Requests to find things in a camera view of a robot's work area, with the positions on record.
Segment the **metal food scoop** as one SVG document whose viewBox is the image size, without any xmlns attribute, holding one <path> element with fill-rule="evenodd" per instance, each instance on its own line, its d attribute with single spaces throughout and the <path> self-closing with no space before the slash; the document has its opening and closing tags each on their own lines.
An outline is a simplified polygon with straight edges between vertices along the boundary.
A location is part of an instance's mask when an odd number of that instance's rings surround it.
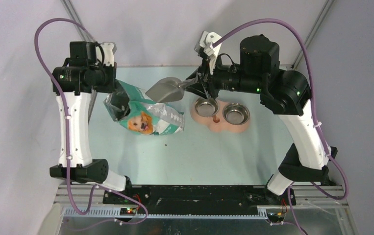
<svg viewBox="0 0 374 235">
<path fill-rule="evenodd" d="M 176 77 L 165 77 L 156 82 L 145 94 L 156 103 L 180 101 L 184 97 L 186 88 L 197 83 L 197 79 L 181 81 Z"/>
</svg>

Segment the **green pet food bag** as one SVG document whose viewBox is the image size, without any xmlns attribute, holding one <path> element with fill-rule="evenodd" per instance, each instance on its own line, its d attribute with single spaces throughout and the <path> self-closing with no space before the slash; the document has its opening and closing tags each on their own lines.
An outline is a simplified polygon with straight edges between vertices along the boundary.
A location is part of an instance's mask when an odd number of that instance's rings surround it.
<svg viewBox="0 0 374 235">
<path fill-rule="evenodd" d="M 146 91 L 119 81 L 103 101 L 113 121 L 136 135 L 171 135 L 182 132 L 185 114 L 169 103 L 157 103 Z"/>
</svg>

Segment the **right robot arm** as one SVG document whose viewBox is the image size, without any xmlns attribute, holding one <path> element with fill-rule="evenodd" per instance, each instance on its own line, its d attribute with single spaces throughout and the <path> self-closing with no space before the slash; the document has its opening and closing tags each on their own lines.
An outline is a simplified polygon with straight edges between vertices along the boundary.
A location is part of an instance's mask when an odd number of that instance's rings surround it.
<svg viewBox="0 0 374 235">
<path fill-rule="evenodd" d="M 323 145 L 314 121 L 313 90 L 298 71 L 280 68 L 280 48 L 264 35 L 250 36 L 239 44 L 240 62 L 224 65 L 219 52 L 220 36 L 203 32 L 195 51 L 202 59 L 190 75 L 194 84 L 186 90 L 203 98 L 215 99 L 219 91 L 258 94 L 260 102 L 277 115 L 290 133 L 293 144 L 266 184 L 264 198 L 278 204 L 293 182 L 321 182 L 327 178 L 327 163 L 336 148 Z"/>
</svg>

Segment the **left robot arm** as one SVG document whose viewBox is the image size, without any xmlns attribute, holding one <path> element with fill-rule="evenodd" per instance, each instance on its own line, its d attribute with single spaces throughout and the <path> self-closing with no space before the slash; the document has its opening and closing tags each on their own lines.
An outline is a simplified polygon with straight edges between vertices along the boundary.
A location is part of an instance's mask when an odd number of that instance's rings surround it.
<svg viewBox="0 0 374 235">
<path fill-rule="evenodd" d="M 58 164 L 50 168 L 50 176 L 115 190 L 115 198 L 128 204 L 134 191 L 126 186 L 127 177 L 110 170 L 107 160 L 93 159 L 89 147 L 92 92 L 110 94 L 120 87 L 116 80 L 115 52 L 113 42 L 70 42 L 70 57 L 53 70 L 61 150 Z"/>
</svg>

